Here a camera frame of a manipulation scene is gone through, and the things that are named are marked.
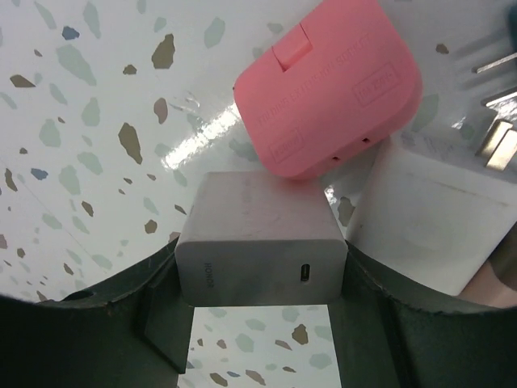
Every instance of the white power adapter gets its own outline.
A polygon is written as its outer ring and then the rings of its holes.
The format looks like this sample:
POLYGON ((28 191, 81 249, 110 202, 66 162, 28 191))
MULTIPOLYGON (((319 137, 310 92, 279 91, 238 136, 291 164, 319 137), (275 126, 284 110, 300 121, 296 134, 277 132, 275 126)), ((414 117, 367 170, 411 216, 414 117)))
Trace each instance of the white power adapter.
POLYGON ((506 158, 497 171, 488 168, 494 158, 417 133, 393 136, 377 156, 347 241, 458 295, 517 221, 515 164, 506 158))
POLYGON ((196 307, 313 305, 341 293, 347 245, 317 181, 209 173, 175 250, 196 307))

